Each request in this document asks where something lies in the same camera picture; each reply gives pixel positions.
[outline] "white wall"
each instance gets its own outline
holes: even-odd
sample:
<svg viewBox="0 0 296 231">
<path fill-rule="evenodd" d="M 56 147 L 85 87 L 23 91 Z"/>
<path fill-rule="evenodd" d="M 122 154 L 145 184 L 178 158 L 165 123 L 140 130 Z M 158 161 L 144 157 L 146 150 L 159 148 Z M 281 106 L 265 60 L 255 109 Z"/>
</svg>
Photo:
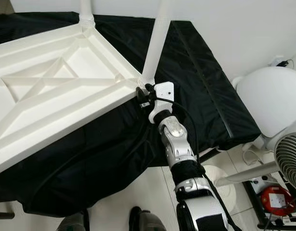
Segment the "white wall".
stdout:
<svg viewBox="0 0 296 231">
<path fill-rule="evenodd" d="M 79 10 L 79 0 L 11 0 L 16 12 Z M 159 0 L 93 0 L 94 14 L 155 17 Z M 296 54 L 296 0 L 176 0 L 229 79 Z"/>
</svg>

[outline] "white round object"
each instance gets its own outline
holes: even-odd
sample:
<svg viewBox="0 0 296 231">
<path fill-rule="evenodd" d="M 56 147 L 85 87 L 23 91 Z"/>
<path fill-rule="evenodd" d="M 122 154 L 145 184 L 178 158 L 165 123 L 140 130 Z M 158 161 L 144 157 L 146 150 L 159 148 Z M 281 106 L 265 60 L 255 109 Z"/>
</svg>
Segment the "white round object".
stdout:
<svg viewBox="0 0 296 231">
<path fill-rule="evenodd" d="M 273 137 L 296 121 L 296 71 L 265 67 L 238 82 L 236 91 L 263 135 Z"/>
<path fill-rule="evenodd" d="M 225 171 L 219 167 L 213 165 L 204 165 L 206 174 L 209 179 L 215 183 L 216 180 L 222 177 L 228 177 Z M 221 187 L 216 187 L 217 192 L 221 196 L 228 212 L 231 212 L 234 209 L 236 203 L 236 192 L 233 184 L 225 185 Z"/>
</svg>

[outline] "power cord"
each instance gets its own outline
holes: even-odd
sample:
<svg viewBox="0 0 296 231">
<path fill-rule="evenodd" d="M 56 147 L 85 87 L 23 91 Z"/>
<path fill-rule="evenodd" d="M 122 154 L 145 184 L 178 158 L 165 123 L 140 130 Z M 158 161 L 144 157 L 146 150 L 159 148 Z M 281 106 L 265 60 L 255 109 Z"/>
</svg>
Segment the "power cord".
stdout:
<svg viewBox="0 0 296 231">
<path fill-rule="evenodd" d="M 202 169 L 202 166 L 200 165 L 200 162 L 199 162 L 199 151 L 198 151 L 198 140 L 197 140 L 197 129 L 196 129 L 196 126 L 195 126 L 195 122 L 194 122 L 194 119 L 192 118 L 191 114 L 189 113 L 188 110 L 186 110 L 181 104 L 177 103 L 177 102 L 174 102 L 174 101 L 171 101 L 171 100 L 167 100 L 167 99 L 163 99 L 163 98 L 154 98 L 154 100 L 160 100 L 160 101 L 165 101 L 165 102 L 168 102 L 168 103 L 172 103 L 173 105 L 176 105 L 178 106 L 180 109 L 182 109 L 187 115 L 188 117 L 190 118 L 191 122 L 192 122 L 192 125 L 193 125 L 193 129 L 194 129 L 194 139 L 195 139 L 195 152 L 196 152 L 196 158 L 197 158 L 197 164 L 198 164 L 198 168 L 199 169 Z M 203 174 L 204 178 L 207 179 L 212 191 L 214 192 L 216 198 L 219 200 L 222 208 L 224 209 L 224 212 L 227 216 L 227 220 L 228 220 L 228 224 L 230 224 L 232 226 L 232 228 L 234 229 L 234 231 L 242 231 L 238 226 L 236 226 L 236 224 L 234 223 L 234 221 L 232 220 L 223 200 L 221 199 L 219 193 L 217 192 L 217 189 L 215 188 L 215 186 L 213 185 L 212 181 L 208 178 L 208 176 L 204 173 Z"/>
<path fill-rule="evenodd" d="M 291 61 L 292 62 L 292 69 L 294 69 L 294 61 L 292 59 L 288 59 L 287 62 L 288 61 Z"/>
<path fill-rule="evenodd" d="M 245 154 L 246 154 L 247 152 L 250 152 L 250 153 L 254 154 L 254 155 L 257 157 L 257 160 L 254 160 L 254 161 L 252 161 L 252 162 L 250 162 L 250 163 L 247 162 L 246 159 L 245 159 Z M 245 163 L 247 166 L 251 166 L 251 165 L 253 165 L 253 164 L 257 163 L 257 162 L 259 162 L 259 163 L 261 163 L 261 164 L 263 165 L 263 162 L 262 162 L 262 160 L 259 158 L 259 156 L 258 156 L 253 150 L 250 150 L 250 149 L 247 149 L 246 151 L 244 151 L 244 152 L 242 153 L 242 159 L 243 159 L 244 163 Z"/>
<path fill-rule="evenodd" d="M 270 224 L 270 222 L 271 222 L 272 212 L 274 212 L 274 211 L 276 211 L 276 210 L 279 210 L 279 209 L 287 208 L 287 207 L 290 206 L 294 201 L 296 201 L 296 198 L 293 199 L 292 201 L 290 201 L 290 202 L 289 202 L 288 204 L 286 204 L 285 206 L 282 206 L 282 207 L 280 207 L 280 208 L 276 208 L 276 209 L 274 209 L 273 211 L 271 211 L 270 216 L 269 216 L 269 220 L 268 220 L 267 224 L 265 225 L 263 231 L 266 231 L 266 230 L 267 230 L 267 227 L 269 226 L 269 224 Z"/>
</svg>

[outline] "wall outlet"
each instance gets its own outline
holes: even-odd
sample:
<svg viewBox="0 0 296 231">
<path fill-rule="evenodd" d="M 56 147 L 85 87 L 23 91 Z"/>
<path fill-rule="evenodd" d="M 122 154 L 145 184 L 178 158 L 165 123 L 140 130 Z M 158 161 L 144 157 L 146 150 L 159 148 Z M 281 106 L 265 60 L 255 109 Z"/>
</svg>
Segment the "wall outlet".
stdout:
<svg viewBox="0 0 296 231">
<path fill-rule="evenodd" d="M 277 64 L 281 63 L 282 61 L 285 61 L 283 55 L 276 55 L 272 61 L 269 63 L 269 66 L 277 66 Z"/>
</svg>

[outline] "red device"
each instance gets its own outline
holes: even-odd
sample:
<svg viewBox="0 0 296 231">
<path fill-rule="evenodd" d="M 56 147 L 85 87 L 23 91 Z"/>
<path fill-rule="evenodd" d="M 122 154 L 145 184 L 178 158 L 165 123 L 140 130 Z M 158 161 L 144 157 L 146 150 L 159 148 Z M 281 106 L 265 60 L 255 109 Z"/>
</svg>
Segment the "red device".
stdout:
<svg viewBox="0 0 296 231">
<path fill-rule="evenodd" d="M 263 207 L 278 216 L 286 216 L 294 211 L 295 203 L 289 205 L 292 200 L 289 191 L 281 186 L 269 186 L 261 193 Z"/>
</svg>

